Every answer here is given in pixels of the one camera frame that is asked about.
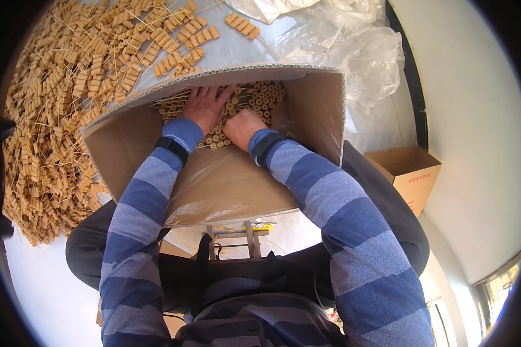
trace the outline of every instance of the blue striped sleeve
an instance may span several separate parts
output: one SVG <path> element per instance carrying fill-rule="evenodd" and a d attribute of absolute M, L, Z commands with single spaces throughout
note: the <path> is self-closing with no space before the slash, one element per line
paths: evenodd
<path fill-rule="evenodd" d="M 202 138 L 188 119 L 162 130 L 191 153 Z M 181 160 L 156 148 L 125 188 L 112 217 L 99 284 L 104 346 L 160 346 L 170 334 L 162 317 L 164 294 L 158 273 L 157 237 Z"/>
<path fill-rule="evenodd" d="M 251 149 L 265 134 L 256 134 Z M 432 346 L 421 283 L 380 211 L 345 171 L 292 140 L 267 158 L 274 178 L 321 228 L 338 313 L 352 345 Z"/>

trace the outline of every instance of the open cardboard box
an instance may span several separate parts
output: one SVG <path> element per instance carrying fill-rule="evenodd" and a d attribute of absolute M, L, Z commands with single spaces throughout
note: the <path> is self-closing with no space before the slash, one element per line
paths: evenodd
<path fill-rule="evenodd" d="M 419 146 L 377 150 L 364 157 L 393 184 L 413 213 L 420 215 L 442 164 Z"/>
<path fill-rule="evenodd" d="M 158 84 L 82 129 L 83 142 L 112 198 L 120 199 L 160 136 L 163 123 L 153 102 L 193 87 L 256 80 L 281 80 L 286 90 L 284 102 L 273 111 L 273 128 L 340 165 L 345 106 L 339 70 L 278 63 L 214 69 Z M 296 208 L 289 190 L 237 146 L 201 148 L 178 175 L 165 226 L 230 223 Z"/>

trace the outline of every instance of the hand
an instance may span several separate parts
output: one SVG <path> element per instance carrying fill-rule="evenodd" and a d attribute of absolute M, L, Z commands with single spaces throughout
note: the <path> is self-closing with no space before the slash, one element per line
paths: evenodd
<path fill-rule="evenodd" d="M 226 87 L 218 98 L 216 92 L 219 87 L 201 87 L 201 90 L 199 88 L 191 89 L 181 116 L 197 123 L 203 131 L 203 135 L 207 135 L 222 119 L 220 109 L 228 101 L 236 87 L 236 84 Z"/>
<path fill-rule="evenodd" d="M 245 108 L 228 119 L 222 131 L 237 147 L 248 152 L 251 137 L 253 137 L 258 130 L 267 128 L 266 124 L 259 118 L 257 112 L 250 108 Z"/>

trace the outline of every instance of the black wrist strap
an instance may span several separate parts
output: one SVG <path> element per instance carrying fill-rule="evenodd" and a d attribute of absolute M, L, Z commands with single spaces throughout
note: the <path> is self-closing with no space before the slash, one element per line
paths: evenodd
<path fill-rule="evenodd" d="M 269 133 L 266 135 L 262 140 L 259 141 L 259 143 L 257 143 L 255 147 L 253 147 L 252 152 L 253 155 L 257 158 L 257 163 L 268 170 L 266 163 L 268 153 L 270 153 L 270 150 L 272 147 L 274 147 L 274 145 L 286 139 L 287 137 L 284 137 L 278 133 Z"/>
<path fill-rule="evenodd" d="M 189 157 L 189 153 L 187 153 L 186 149 L 183 148 L 179 143 L 174 141 L 173 138 L 161 136 L 156 141 L 154 146 L 168 149 L 170 152 L 172 152 L 175 156 L 177 156 L 181 160 L 182 167 L 186 165 L 187 158 Z"/>

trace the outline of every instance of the person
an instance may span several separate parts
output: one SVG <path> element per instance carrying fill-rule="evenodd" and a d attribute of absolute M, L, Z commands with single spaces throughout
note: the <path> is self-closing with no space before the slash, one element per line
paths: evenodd
<path fill-rule="evenodd" d="M 293 193 L 322 242 L 284 256 L 207 261 L 159 254 L 170 192 L 235 86 L 192 89 L 180 118 L 116 205 L 70 234 L 72 272 L 102 298 L 104 346 L 432 346 L 419 282 L 428 242 L 408 205 L 351 145 L 337 167 L 244 109 L 223 132 Z M 324 309 L 336 307 L 343 332 Z M 163 312 L 185 313 L 171 337 Z"/>

